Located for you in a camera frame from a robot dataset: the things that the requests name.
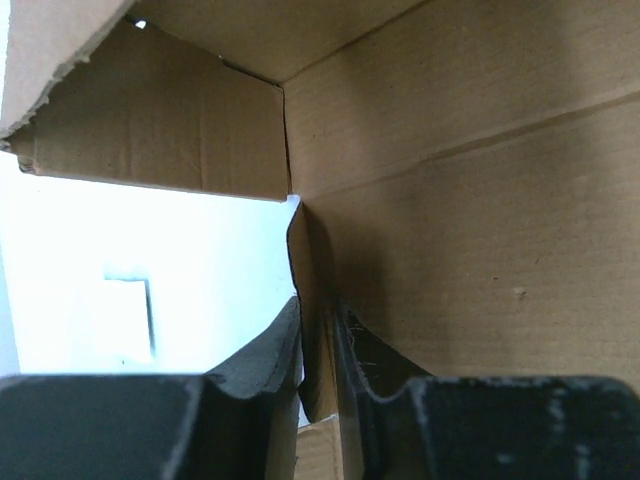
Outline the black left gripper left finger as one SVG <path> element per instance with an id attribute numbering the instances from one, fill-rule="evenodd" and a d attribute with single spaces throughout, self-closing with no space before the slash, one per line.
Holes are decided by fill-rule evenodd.
<path id="1" fill-rule="evenodd" d="M 1 381 L 5 479 L 290 479 L 301 307 L 202 374 Z"/>

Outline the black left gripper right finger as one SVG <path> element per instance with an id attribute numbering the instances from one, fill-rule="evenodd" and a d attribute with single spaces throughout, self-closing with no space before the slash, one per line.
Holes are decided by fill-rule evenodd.
<path id="1" fill-rule="evenodd" d="M 334 352 L 348 479 L 635 479 L 639 398 L 601 376 L 433 375 L 345 302 Z"/>

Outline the brown cardboard box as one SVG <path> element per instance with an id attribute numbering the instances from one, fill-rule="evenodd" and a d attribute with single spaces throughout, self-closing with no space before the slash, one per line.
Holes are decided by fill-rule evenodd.
<path id="1" fill-rule="evenodd" d="M 639 398 L 635 1 L 14 1 L 34 176 L 300 198 L 294 478 L 345 477 L 335 308 L 433 375 Z"/>

